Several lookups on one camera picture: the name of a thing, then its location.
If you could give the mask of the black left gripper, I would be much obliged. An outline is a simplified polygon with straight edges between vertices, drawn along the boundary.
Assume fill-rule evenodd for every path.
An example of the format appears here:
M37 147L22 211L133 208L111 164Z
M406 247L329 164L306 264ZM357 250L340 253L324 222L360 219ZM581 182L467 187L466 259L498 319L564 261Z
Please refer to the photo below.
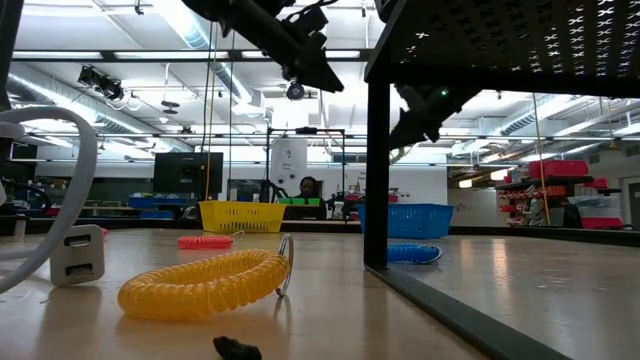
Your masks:
M328 64L321 29L328 23L322 7L329 0L317 0L301 10L278 19L289 1L277 0L276 13L257 0L219 0L222 28L234 30L280 65L285 78L328 92L341 92L344 85Z

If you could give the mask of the blue coil wristband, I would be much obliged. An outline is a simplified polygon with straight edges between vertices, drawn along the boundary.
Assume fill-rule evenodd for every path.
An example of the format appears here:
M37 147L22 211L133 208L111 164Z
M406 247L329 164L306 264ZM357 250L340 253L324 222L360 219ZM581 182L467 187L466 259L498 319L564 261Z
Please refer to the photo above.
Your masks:
M387 247L387 261L392 263L430 264L443 255L437 246L420 244L391 244Z

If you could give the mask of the yellow plastic basket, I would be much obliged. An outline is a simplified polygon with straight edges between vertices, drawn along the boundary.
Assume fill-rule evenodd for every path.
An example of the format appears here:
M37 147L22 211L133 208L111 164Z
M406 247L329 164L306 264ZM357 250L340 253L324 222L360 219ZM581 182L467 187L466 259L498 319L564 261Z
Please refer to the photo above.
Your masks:
M200 202L199 209L206 232L279 233L286 205L210 200Z

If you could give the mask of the red-orange coil wristband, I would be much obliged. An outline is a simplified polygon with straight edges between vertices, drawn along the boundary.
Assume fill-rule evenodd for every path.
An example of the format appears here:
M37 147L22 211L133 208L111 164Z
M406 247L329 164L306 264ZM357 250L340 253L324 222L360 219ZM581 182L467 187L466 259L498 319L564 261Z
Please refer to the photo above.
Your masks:
M244 234L244 231L238 231L231 235L182 236L178 245L183 250L228 249Z

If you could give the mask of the yellow-orange coil wristband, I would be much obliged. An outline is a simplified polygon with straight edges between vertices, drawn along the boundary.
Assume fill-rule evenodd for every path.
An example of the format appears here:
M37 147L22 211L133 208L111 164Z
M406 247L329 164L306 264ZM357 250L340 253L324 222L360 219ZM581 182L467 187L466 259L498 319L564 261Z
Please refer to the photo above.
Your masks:
M155 320L199 320L233 311L274 293L283 296L294 263L285 234L276 251L246 249L135 276L122 285L125 315Z

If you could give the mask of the blue plastic basket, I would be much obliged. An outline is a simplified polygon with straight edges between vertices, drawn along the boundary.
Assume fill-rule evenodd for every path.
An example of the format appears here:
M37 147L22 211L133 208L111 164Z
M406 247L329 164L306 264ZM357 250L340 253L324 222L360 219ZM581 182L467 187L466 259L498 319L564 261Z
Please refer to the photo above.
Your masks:
M388 238L438 239L448 235L454 207L432 203L390 203Z

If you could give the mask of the black perforated metal shelf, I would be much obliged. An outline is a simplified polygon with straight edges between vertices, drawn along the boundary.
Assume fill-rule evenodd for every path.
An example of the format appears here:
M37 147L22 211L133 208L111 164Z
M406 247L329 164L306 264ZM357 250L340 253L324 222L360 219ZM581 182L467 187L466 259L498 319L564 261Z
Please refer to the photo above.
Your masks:
M390 133L400 85L640 98L640 0L376 0L368 85L365 267L488 357L567 360L387 266Z

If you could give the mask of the person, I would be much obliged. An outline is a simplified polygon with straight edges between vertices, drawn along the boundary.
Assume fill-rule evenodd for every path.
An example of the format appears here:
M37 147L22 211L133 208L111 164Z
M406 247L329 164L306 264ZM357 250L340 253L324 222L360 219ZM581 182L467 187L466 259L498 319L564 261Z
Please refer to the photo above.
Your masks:
M300 193L295 198L301 200L302 207L294 209L294 218L325 220L327 208L317 180L311 176L304 177L300 181L299 189Z

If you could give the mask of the red storage bin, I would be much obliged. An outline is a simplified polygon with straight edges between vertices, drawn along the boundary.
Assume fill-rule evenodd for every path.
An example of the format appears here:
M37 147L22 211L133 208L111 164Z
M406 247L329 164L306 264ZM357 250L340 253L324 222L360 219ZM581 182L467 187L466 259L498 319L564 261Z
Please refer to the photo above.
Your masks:
M543 160L528 164L532 178L545 177L580 177L588 176L588 165L583 160Z
M616 217L583 217L581 219L585 229L591 230L623 230L624 223Z

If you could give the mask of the black monitor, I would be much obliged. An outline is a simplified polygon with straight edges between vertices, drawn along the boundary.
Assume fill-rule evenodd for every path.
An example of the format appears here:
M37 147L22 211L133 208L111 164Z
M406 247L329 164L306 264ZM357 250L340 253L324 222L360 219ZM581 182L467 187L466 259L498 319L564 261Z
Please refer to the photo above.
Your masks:
M153 192L206 195L214 200L222 192L222 153L158 153L154 160Z

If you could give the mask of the black spotlight cluster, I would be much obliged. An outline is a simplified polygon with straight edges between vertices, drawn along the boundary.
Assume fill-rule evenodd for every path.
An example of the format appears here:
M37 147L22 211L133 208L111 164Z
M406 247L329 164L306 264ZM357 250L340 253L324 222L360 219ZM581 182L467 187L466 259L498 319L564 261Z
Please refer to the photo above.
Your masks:
M125 96L125 91L119 80L111 79L91 66L83 66L81 68L78 82L86 87L93 88L109 101L121 101Z

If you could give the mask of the small blue bin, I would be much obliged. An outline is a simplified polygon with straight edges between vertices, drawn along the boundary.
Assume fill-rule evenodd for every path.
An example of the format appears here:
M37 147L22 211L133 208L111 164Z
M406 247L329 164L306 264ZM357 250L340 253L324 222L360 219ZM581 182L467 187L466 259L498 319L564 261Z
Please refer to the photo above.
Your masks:
M128 205L133 209L157 209L160 204L163 204L164 198L158 197L130 197L128 199Z

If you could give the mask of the white USB charger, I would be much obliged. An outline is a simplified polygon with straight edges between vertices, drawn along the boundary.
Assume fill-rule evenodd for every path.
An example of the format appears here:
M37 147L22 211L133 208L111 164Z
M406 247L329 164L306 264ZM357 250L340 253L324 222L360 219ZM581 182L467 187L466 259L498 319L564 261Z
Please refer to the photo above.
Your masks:
M103 229L72 226L50 256L51 282L57 287L99 280L105 273Z

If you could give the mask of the black stand frame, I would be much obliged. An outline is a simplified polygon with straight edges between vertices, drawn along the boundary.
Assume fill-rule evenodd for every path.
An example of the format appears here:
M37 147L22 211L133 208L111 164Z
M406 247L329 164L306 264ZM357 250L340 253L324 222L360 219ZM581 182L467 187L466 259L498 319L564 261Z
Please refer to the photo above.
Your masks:
M270 165L270 150L272 144L282 138L296 138L307 140L307 175L309 175L309 165L314 163L313 159L309 159L309 148L316 145L321 148L324 155L328 157L328 160L324 162L325 165L330 165L333 159L333 154L339 154L339 163L341 166L341 183L339 188L343 189L345 186L345 144L346 134L344 129L327 129L317 127L299 127L299 128L272 128L269 127L266 132L265 139L265 176L264 179L269 185L269 193L273 195L272 191L275 186L269 181L269 165Z

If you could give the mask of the black aluminium rig frame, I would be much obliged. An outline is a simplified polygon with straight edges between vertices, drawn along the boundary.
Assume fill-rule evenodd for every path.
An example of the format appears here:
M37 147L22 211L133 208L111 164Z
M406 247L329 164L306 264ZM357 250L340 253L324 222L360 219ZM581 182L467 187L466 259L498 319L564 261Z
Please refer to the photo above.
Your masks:
M8 55L14 49L18 24L21 17L24 0L0 0L0 115L9 109L6 95L6 81L8 78ZM0 234L6 235L9 226L22 222L28 234L43 234L54 224L52 218L35 218L17 216L0 216ZM108 230L124 230L134 228L165 228L195 230L201 227L198 220L160 220L135 218L79 218L80 225L96 225ZM290 232L309 233L360 233L361 227L357 222L344 221L286 221L282 229ZM640 248L640 231L614 230L585 230L561 227L478 227L451 226L451 235L463 236L498 236L498 237L530 237L575 241L585 243L608 244Z

